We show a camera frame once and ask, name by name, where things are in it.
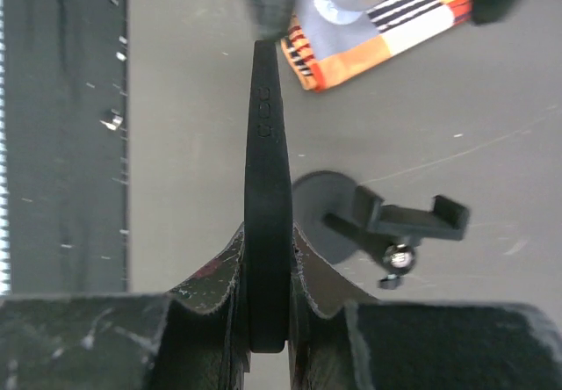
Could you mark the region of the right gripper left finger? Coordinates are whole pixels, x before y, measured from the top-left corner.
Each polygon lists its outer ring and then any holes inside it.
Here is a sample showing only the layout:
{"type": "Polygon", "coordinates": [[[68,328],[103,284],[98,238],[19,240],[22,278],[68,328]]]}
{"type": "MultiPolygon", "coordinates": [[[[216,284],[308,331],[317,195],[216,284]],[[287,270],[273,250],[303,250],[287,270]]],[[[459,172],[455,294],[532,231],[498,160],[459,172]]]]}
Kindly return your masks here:
{"type": "Polygon", "coordinates": [[[240,389],[244,235],[165,293],[1,300],[4,389],[240,389]]]}

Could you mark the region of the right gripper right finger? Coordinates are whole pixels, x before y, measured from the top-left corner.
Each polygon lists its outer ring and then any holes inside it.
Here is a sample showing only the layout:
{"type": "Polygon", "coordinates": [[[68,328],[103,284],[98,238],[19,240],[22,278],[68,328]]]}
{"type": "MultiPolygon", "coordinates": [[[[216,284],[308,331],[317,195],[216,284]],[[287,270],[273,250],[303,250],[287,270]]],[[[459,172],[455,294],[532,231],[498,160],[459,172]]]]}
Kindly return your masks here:
{"type": "Polygon", "coordinates": [[[519,303],[382,301],[293,233],[295,389],[558,389],[561,337],[519,303]]]}

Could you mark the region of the black smartphone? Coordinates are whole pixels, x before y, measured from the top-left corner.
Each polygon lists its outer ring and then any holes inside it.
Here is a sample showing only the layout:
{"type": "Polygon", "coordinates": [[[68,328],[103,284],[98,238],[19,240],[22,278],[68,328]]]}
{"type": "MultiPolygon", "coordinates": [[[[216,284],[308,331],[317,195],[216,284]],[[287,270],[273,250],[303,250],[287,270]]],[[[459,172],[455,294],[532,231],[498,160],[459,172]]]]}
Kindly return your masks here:
{"type": "Polygon", "coordinates": [[[249,342],[279,353],[289,329],[292,181],[274,42],[254,45],[244,177],[249,342]]]}

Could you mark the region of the black phone stand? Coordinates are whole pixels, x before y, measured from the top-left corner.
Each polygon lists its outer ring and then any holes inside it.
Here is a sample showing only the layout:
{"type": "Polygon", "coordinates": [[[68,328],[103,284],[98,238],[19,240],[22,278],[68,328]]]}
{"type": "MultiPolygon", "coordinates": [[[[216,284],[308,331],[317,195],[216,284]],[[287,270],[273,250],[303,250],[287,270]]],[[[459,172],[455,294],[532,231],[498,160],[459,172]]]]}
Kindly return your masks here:
{"type": "Polygon", "coordinates": [[[313,249],[330,264],[359,250],[385,270],[378,281],[395,290],[417,263],[422,240],[460,242],[471,211],[444,195],[430,210],[390,205],[371,188],[341,172],[320,170],[292,186],[293,219],[313,249]]]}

